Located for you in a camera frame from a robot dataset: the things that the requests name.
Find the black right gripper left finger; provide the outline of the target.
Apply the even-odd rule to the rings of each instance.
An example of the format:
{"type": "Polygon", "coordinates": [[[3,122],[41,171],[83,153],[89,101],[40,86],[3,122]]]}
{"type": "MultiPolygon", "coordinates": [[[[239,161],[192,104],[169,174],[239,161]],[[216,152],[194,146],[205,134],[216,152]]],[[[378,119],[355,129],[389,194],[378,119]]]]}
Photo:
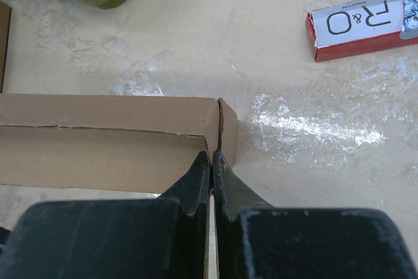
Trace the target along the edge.
{"type": "Polygon", "coordinates": [[[154,199],[29,207],[1,249],[2,278],[206,278],[210,162],[154,199]]]}

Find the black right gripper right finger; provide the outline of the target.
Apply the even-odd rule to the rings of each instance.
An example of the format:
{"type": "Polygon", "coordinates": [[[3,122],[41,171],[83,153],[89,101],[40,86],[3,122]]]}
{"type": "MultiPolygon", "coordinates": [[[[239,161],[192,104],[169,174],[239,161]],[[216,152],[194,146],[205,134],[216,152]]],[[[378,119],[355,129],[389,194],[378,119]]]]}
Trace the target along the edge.
{"type": "Polygon", "coordinates": [[[279,208],[213,157],[220,278],[416,278],[397,226],[371,208],[279,208]]]}

